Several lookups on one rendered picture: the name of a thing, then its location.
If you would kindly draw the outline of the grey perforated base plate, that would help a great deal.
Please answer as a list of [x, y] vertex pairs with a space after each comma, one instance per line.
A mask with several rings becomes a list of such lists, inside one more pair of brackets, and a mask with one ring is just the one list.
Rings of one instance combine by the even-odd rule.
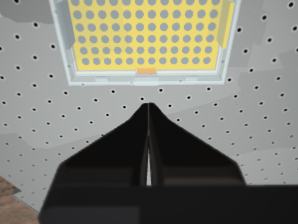
[[69, 86], [49, 0], [0, 0], [11, 196], [39, 214], [60, 163], [143, 103], [236, 161], [247, 185], [298, 185], [298, 0], [242, 0], [224, 84], [159, 86]]

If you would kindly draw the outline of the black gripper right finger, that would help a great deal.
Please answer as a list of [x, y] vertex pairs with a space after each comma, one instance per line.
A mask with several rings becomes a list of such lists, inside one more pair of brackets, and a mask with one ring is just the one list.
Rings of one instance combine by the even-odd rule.
[[247, 185], [236, 161], [169, 120], [149, 103], [149, 159], [154, 185]]

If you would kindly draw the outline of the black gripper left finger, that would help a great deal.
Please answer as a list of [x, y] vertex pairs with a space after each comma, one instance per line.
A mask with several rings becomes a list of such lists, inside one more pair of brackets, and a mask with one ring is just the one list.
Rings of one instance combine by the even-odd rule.
[[147, 186], [148, 153], [149, 107], [143, 103], [126, 122], [60, 163], [50, 188], [60, 183]]

